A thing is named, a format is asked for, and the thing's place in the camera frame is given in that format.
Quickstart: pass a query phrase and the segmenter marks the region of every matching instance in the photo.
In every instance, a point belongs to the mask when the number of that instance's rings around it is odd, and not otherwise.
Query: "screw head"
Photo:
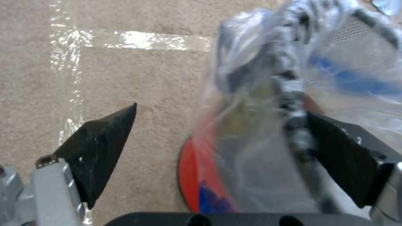
[[[37,169],[40,169],[45,166],[52,165],[53,163],[56,163],[56,162],[59,162],[59,159],[57,158],[57,156],[55,154],[49,154],[49,155],[40,157],[36,161],[35,166]]]

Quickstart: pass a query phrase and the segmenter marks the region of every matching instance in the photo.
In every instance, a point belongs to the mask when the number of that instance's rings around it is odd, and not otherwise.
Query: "tape strip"
[[[50,25],[52,34],[49,36],[51,44],[50,69],[57,77],[59,88],[60,125],[59,145],[70,137],[83,123],[82,103],[80,92],[82,72],[79,69],[81,38],[79,30],[74,26],[74,11],[68,1],[50,0]],[[86,203],[85,216],[82,225],[92,226],[92,212]]]
[[[100,48],[210,51],[211,37],[139,31],[80,30],[83,45]]]

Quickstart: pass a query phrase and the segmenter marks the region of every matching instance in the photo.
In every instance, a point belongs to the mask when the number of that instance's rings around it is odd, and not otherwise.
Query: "floor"
[[[91,212],[93,225],[128,212],[188,211],[176,163],[216,28],[238,12],[281,2],[1,1],[0,163],[27,181],[35,160],[82,122],[137,102],[134,128]],[[130,37],[155,37],[156,44]],[[178,38],[175,45],[163,41]]]

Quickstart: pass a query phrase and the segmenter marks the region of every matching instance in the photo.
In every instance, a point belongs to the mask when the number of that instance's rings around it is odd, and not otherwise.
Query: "plastic bag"
[[[353,1],[295,0],[223,22],[193,125],[200,211],[319,212],[331,196],[361,215],[319,165],[300,161],[309,131],[283,128],[310,107],[401,151],[399,43]]]

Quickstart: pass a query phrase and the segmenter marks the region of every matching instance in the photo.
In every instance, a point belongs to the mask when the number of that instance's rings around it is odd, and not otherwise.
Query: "blue paint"
[[[231,213],[233,209],[224,197],[218,197],[205,183],[200,182],[199,209],[203,214]]]
[[[337,88],[360,95],[400,95],[401,89],[394,84],[375,78],[374,75],[344,69],[327,58],[312,56],[310,64],[334,75]]]

